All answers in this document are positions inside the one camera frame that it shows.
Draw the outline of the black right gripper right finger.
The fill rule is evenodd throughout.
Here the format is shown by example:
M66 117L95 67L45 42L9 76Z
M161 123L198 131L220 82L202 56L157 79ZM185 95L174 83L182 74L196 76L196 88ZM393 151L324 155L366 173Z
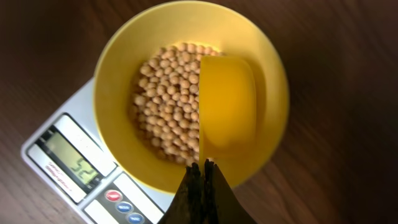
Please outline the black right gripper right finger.
M256 224L241 206L220 168L208 159L204 163L204 210L208 223Z

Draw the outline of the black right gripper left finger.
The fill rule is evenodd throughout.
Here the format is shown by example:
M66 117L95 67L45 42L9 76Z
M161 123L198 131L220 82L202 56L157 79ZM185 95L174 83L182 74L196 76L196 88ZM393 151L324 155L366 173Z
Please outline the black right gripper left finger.
M170 207L158 224L201 224L204 221L202 205L203 179L197 163L186 166Z

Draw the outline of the yellow measuring scoop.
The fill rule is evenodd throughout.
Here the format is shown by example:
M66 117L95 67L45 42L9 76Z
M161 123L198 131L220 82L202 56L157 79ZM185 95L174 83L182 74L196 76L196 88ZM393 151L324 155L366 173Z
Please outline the yellow measuring scoop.
M239 57L204 56L199 89L201 156L215 159L222 171L234 171L256 144L252 69Z

